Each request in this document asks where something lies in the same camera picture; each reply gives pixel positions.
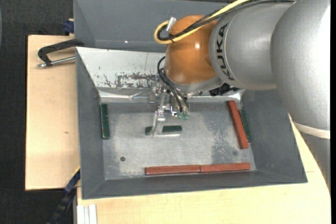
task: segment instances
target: red block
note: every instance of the red block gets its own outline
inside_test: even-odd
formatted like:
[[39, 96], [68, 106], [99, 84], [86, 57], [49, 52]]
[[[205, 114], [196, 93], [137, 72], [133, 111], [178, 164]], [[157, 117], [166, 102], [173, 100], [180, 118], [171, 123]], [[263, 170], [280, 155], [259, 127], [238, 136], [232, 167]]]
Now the red block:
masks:
[[228, 101], [227, 107], [229, 108], [231, 119], [235, 127], [240, 149], [248, 148], [246, 133], [243, 127], [243, 123], [241, 121], [242, 119], [240, 117], [236, 102], [233, 100]]
[[215, 172], [235, 172], [250, 170], [250, 163], [226, 163], [226, 164], [207, 164], [201, 165], [201, 173], [215, 173]]
[[199, 171], [199, 165], [152, 166], [145, 168], [145, 175], [199, 173]]

